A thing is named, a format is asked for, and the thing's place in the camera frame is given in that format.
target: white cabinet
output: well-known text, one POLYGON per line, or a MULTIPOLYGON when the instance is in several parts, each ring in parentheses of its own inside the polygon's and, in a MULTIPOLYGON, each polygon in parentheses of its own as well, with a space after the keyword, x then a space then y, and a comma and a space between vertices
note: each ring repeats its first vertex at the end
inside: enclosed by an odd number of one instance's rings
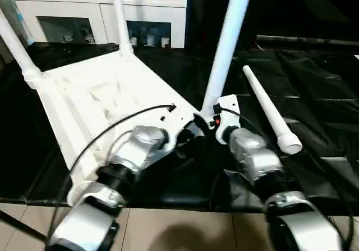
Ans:
MULTIPOLYGON (((96 44, 119 42, 112 0, 14 1, 34 41, 86 43, 85 37, 92 36, 96 44)), ((171 47, 184 47, 187 0, 123 0, 123 4, 127 22, 138 22, 137 29, 140 22, 147 27, 148 22, 166 23, 171 47)))

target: black plastic sheet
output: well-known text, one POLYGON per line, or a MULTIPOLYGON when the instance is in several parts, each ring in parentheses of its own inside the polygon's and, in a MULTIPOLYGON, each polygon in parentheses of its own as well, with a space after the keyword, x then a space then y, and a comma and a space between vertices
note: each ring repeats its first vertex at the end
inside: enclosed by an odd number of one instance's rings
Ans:
MULTIPOLYGON (((117 50, 108 45, 35 43, 29 53, 42 71, 117 50)), ((145 48, 136 55, 186 100, 200 109, 211 58, 183 50, 145 48)), ((281 155, 288 183, 302 189, 322 211, 346 215, 333 182, 358 212, 359 61, 352 55, 238 52, 224 95, 237 94, 241 113, 266 134, 281 155), (276 137, 245 76, 251 66, 305 149, 281 154, 276 137)), ((0 201, 52 205, 67 168, 35 91, 17 65, 0 74, 2 162, 0 201)), ((241 177, 238 163, 212 134, 176 149, 144 172, 131 207, 199 211, 260 212, 258 198, 241 177)))

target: tiled floor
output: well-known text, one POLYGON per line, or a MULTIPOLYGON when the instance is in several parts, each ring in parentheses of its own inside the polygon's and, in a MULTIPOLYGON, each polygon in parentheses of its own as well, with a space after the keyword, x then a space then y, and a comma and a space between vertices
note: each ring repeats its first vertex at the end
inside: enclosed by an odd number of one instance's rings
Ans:
MULTIPOLYGON (((0 210, 46 233, 52 208, 0 203, 0 210)), ((260 214, 125 209, 111 250, 122 251, 273 251, 260 214)), ((0 251, 40 251, 43 244, 0 223, 0 251)))

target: black cable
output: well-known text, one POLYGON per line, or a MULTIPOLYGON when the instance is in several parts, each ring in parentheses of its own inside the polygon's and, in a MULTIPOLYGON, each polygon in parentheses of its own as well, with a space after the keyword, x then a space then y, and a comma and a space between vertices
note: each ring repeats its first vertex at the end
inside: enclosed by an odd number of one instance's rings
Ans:
MULTIPOLYGON (((327 166, 327 169, 323 168, 318 162, 316 163, 316 166, 322 171, 323 176, 327 179, 329 184, 335 189, 335 192, 337 193, 339 199, 342 201, 344 207, 347 210, 348 217, 349 217, 349 229, 348 229, 348 235, 344 239, 344 237, 341 237, 343 242, 343 249, 344 251, 349 251, 350 246, 352 245, 352 242, 354 240, 354 215, 352 212, 351 207, 349 206, 348 201, 346 200, 343 189, 337 185, 332 179, 335 179, 335 175, 331 172, 331 170, 334 170, 329 164, 324 163, 325 166, 327 166)), ((336 224, 332 223, 333 226, 338 230, 338 233, 341 234, 336 224)))
POLYGON ((55 203, 55 210, 54 210, 54 213, 52 215, 52 219, 51 219, 51 223, 50 223, 50 228, 49 228, 49 232, 48 232, 48 235, 47 235, 47 239, 46 239, 46 244, 45 246, 48 247, 49 246, 49 240, 50 240, 50 236, 54 233, 54 223, 55 223, 55 219, 57 217, 57 212, 58 212, 58 209, 59 209, 59 205, 60 205, 60 202, 62 201, 62 198, 66 192, 66 188, 67 188, 67 185, 68 183, 70 182, 70 179, 71 179, 71 174, 73 172, 73 170, 75 169, 76 165, 79 163, 80 159, 82 158, 82 156, 84 155, 84 153, 100 138, 102 137, 104 134, 106 134, 107 132, 109 132, 111 129, 113 129, 115 126, 137 116, 137 115, 140 115, 144 112, 147 112, 147 111, 151 111, 151 110, 154 110, 154 109, 159 109, 159 108, 168 108, 169 111, 173 111, 176 106, 175 105, 171 105, 171 104, 166 104, 166 105, 157 105, 157 106, 152 106, 152 107, 149 107, 149 108, 146 108, 146 109, 143 109, 141 111, 138 111, 136 113, 133 113, 131 115, 128 115, 127 117, 123 118, 123 119, 120 119, 119 121, 116 121, 115 123, 113 123, 112 125, 110 125, 107 129, 105 129, 104 131, 102 131, 99 135, 97 135, 94 139, 91 140, 91 142, 81 151, 81 153, 78 155, 78 157, 76 158, 74 164, 72 165, 70 171, 68 172, 68 174, 66 175, 65 177, 65 180, 63 181, 63 184, 62 184, 62 188, 60 189, 59 193, 58 193, 58 196, 56 198, 56 203, 55 203))
POLYGON ((238 116, 238 117, 240 118, 240 120, 243 119, 245 122, 247 122, 247 124, 248 124, 249 126, 251 126, 251 127, 254 129, 254 132, 255 132, 255 133, 260 134, 260 135, 266 137, 266 135, 265 135, 263 132, 261 132, 260 129, 258 129, 258 127, 257 127, 255 124, 253 124, 253 122, 250 121, 248 118, 246 118, 243 114, 240 114, 240 113, 238 113, 238 112, 236 112, 236 111, 233 111, 233 110, 230 110, 230 109, 227 109, 227 108, 223 108, 223 107, 221 107, 220 109, 221 109, 222 111, 227 111, 227 112, 229 112, 229 113, 231 113, 231 114, 233 114, 233 115, 238 116))
MULTIPOLYGON (((220 108, 222 111, 227 111, 229 113, 232 113, 236 116, 238 116, 240 119, 243 119, 247 122, 247 124, 249 124, 253 129, 254 132, 264 136, 266 138, 266 135, 263 132, 260 132, 260 130, 258 129, 258 127, 256 125, 253 124, 252 121, 250 121, 249 119, 247 119, 246 117, 244 117, 242 114, 235 112, 233 110, 227 109, 227 108, 220 108)), ((342 192, 342 189, 340 187, 337 186, 336 183, 334 183, 332 181, 332 178, 330 177, 331 175, 333 175, 328 169, 324 169, 322 166, 320 166, 319 164, 316 164, 316 166, 321 170, 323 176, 327 179, 327 181, 330 183, 330 185, 335 189, 339 199, 342 201, 344 207, 346 208, 347 212, 348 212, 348 217, 349 217, 349 230, 348 230, 348 235, 346 238, 342 237, 338 227, 336 226, 335 222, 331 222, 330 219, 328 218, 328 221, 332 223, 332 225, 338 230, 338 233, 340 234, 340 238, 343 240, 343 248, 345 251, 349 251, 350 250, 350 246, 353 242, 353 238, 354 238, 354 216, 352 213, 352 210, 349 206, 349 203, 347 202, 347 200, 344 197, 344 194, 342 192)))

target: pipe end cap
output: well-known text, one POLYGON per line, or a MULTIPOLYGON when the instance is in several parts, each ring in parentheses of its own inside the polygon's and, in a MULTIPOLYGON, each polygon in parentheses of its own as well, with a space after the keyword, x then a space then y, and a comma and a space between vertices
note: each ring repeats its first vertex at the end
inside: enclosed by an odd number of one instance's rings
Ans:
POLYGON ((283 134, 278 137, 278 146, 283 153, 294 155, 303 148, 301 141, 294 133, 283 134))

